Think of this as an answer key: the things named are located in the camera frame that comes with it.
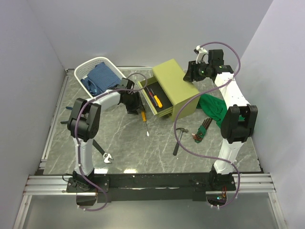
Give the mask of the blue cloth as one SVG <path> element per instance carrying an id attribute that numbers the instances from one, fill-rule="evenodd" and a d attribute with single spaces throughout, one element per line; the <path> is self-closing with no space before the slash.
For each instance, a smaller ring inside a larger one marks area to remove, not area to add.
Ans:
<path id="1" fill-rule="evenodd" d="M 114 88 L 121 79 L 104 62 L 96 65 L 81 83 L 92 96 L 98 96 L 106 90 Z"/>

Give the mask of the black adjustable wrench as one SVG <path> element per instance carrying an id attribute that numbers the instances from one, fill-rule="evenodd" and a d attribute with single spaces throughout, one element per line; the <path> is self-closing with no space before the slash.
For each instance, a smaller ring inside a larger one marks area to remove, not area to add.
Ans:
<path id="1" fill-rule="evenodd" d="M 94 147 L 100 152 L 100 154 L 102 155 L 104 163 L 106 163 L 106 164 L 111 164 L 112 161 L 113 161 L 113 157 L 111 156 L 111 154 L 106 153 L 106 152 L 102 149 L 102 147 L 97 143 L 96 140 L 93 140 L 92 143 L 93 143 L 93 146 L 94 146 Z"/>

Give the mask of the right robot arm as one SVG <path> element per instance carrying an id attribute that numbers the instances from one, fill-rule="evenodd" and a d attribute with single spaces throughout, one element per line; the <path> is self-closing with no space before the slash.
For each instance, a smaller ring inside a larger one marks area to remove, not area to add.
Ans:
<path id="1" fill-rule="evenodd" d="M 258 108 L 251 105 L 243 96 L 234 78 L 231 66 L 224 64 L 224 52 L 222 49 L 209 50 L 197 46 L 194 52 L 197 54 L 195 61 L 190 61 L 184 81 L 202 81 L 210 78 L 219 87 L 224 102 L 226 113 L 221 123 L 221 135 L 223 142 L 219 153 L 219 160 L 213 164 L 216 174 L 209 177 L 209 186 L 214 190 L 220 190 L 225 185 L 225 178 L 233 172 L 233 163 L 240 148 L 254 132 L 254 126 L 258 115 Z"/>

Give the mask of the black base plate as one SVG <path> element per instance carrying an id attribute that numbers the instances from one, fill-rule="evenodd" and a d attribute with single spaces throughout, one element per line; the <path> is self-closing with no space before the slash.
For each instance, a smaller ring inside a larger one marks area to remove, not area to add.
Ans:
<path id="1" fill-rule="evenodd" d="M 93 194 L 81 204 L 105 201 L 178 200 L 206 201 L 208 192 L 235 191 L 231 174 L 163 173 L 163 174 L 95 174 L 87 182 L 80 175 L 69 178 L 68 193 Z"/>

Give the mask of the blue handled pliers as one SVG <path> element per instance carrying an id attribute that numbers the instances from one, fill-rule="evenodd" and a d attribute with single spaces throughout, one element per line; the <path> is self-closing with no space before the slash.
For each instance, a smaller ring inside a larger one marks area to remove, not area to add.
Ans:
<path id="1" fill-rule="evenodd" d="M 70 106 L 66 106 L 65 107 L 67 110 L 72 110 L 73 108 L 72 107 L 70 107 Z M 62 125 L 64 125 L 64 124 L 67 124 L 68 123 L 68 121 L 60 121 L 60 124 L 62 124 Z"/>

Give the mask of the small black yellow screwdriver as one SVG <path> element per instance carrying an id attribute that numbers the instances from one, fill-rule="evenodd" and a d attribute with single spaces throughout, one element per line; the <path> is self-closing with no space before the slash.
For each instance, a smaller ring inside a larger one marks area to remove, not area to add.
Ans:
<path id="1" fill-rule="evenodd" d="M 151 92 L 151 94 L 152 94 L 152 97 L 153 97 L 153 99 L 154 99 L 155 104 L 156 104 L 159 108 L 162 108 L 162 107 L 163 107 L 163 104 L 161 103 L 161 101 L 160 101 L 160 99 L 158 98 L 158 96 L 155 95 L 155 93 L 153 92 L 152 89 L 150 89 L 150 92 Z"/>

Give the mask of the green cloth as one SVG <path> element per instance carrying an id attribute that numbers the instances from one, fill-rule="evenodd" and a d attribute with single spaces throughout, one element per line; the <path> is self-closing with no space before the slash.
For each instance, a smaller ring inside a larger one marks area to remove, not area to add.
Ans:
<path id="1" fill-rule="evenodd" d="M 208 117 L 215 120 L 219 128 L 221 128 L 222 121 L 228 110 L 224 100 L 209 94 L 203 94 L 200 96 L 196 108 L 202 109 Z"/>

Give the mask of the white plastic basket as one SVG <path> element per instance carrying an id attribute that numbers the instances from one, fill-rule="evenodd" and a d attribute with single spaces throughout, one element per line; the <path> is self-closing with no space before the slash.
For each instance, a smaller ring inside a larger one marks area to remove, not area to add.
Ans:
<path id="1" fill-rule="evenodd" d="M 98 64 L 105 63 L 106 66 L 108 66 L 114 74 L 116 74 L 120 79 L 126 78 L 124 74 L 106 57 L 95 57 L 93 59 L 90 59 L 82 64 L 80 64 L 76 69 L 74 70 L 74 77 L 78 81 L 78 83 L 81 85 L 81 87 L 84 89 L 86 94 L 93 98 L 93 96 L 90 94 L 89 90 L 86 89 L 86 87 L 81 82 L 81 79 L 84 79 L 87 77 L 87 74 Z"/>

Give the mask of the aluminium frame rail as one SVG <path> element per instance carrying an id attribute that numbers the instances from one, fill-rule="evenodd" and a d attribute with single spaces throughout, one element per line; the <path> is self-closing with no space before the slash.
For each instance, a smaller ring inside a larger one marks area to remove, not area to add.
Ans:
<path id="1" fill-rule="evenodd" d="M 74 72 L 73 69 L 66 70 L 63 85 L 61 87 L 59 99 L 56 103 L 55 112 L 52 117 L 52 122 L 49 128 L 49 133 L 42 153 L 40 164 L 36 171 L 36 174 L 33 176 L 29 176 L 27 179 L 23 191 L 22 202 L 20 204 L 20 208 L 13 226 L 14 229 L 23 228 L 31 204 L 31 199 L 33 196 L 51 196 L 51 195 L 58 196 L 58 195 L 67 194 L 65 190 L 66 182 L 61 179 L 61 176 L 59 175 L 45 176 L 43 175 L 43 171 L 47 163 L 47 158 L 49 156 L 51 143 L 55 134 L 56 122 L 58 121 L 59 118 L 60 106 L 62 104 L 63 97 L 67 88 L 67 83 L 72 77 L 74 77 L 73 72 Z"/>

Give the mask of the hex key set green holder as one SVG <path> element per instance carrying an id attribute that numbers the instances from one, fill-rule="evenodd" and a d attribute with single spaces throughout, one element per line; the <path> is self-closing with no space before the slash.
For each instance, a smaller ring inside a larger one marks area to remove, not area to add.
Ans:
<path id="1" fill-rule="evenodd" d="M 206 135 L 207 129 L 210 126 L 212 122 L 212 118 L 206 118 L 204 119 L 203 123 L 200 125 L 200 127 L 197 130 L 197 133 L 192 133 L 192 137 L 196 143 L 202 142 L 204 136 Z"/>

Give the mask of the orange yellow screwdriver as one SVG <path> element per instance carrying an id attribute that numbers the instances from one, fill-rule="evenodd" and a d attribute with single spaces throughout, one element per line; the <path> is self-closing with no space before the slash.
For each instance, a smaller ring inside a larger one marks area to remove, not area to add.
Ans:
<path id="1" fill-rule="evenodd" d="M 142 120 L 145 124 L 145 128 L 146 128 L 146 135 L 149 136 L 149 131 L 148 131 L 148 126 L 147 126 L 147 118 L 146 118 L 146 113 L 145 111 L 141 111 L 141 115 L 142 115 Z"/>

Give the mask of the red blue screwdriver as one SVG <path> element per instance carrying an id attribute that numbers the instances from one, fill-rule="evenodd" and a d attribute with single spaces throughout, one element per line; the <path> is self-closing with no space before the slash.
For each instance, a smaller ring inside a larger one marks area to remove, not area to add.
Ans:
<path id="1" fill-rule="evenodd" d="M 149 96 L 153 99 L 153 94 L 151 93 L 151 91 L 149 90 L 149 88 L 146 87 L 146 89 L 147 89 L 147 92 L 148 92 Z"/>

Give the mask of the olive green tool chest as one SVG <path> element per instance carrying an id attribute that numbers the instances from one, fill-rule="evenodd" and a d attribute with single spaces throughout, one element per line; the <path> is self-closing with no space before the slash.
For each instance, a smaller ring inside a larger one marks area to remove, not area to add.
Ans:
<path id="1" fill-rule="evenodd" d="M 179 110 L 192 97 L 199 93 L 197 87 L 183 80 L 185 72 L 175 59 L 168 60 L 152 68 L 152 77 L 147 80 L 138 81 L 141 90 L 152 113 L 157 117 L 169 115 L 174 121 L 191 115 L 195 112 L 199 98 L 191 101 L 180 113 Z M 162 108 L 155 107 L 147 92 L 146 87 L 153 90 L 158 96 Z"/>

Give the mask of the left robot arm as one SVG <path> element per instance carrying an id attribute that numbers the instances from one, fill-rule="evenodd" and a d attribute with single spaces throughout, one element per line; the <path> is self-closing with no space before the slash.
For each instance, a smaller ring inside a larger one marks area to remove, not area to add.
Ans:
<path id="1" fill-rule="evenodd" d="M 119 104 L 125 105 L 128 114 L 138 115 L 144 111 L 139 89 L 135 83 L 122 78 L 115 87 L 91 99 L 78 98 L 75 100 L 67 123 L 75 144 L 76 165 L 74 172 L 82 175 L 78 187 L 88 192 L 94 188 L 95 180 L 90 177 L 94 173 L 92 162 L 93 140 L 100 127 L 101 112 Z"/>

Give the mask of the black handled hammer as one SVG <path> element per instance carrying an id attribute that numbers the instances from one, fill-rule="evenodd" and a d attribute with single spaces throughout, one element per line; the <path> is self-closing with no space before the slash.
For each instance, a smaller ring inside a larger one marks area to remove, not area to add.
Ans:
<path id="1" fill-rule="evenodd" d="M 180 130 L 180 135 L 179 135 L 179 138 L 178 138 L 179 141 L 181 140 L 183 133 L 188 133 L 188 129 L 185 129 L 185 128 L 182 128 L 182 127 L 176 128 L 176 130 Z M 173 151 L 174 156 L 177 155 L 179 146 L 180 145 L 177 142 L 176 145 L 175 145 L 174 151 Z"/>

